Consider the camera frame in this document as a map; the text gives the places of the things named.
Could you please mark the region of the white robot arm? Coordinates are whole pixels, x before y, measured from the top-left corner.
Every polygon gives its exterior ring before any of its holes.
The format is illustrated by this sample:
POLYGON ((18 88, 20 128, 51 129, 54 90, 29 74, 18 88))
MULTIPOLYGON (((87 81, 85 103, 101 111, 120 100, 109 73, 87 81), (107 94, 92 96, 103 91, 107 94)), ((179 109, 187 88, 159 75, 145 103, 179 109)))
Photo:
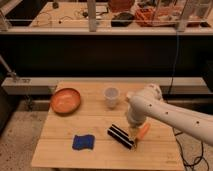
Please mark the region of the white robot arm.
POLYGON ((126 97, 126 118, 131 128, 140 127, 150 117, 213 146, 213 117, 163 102, 158 85, 148 84, 141 90, 128 92, 126 97))

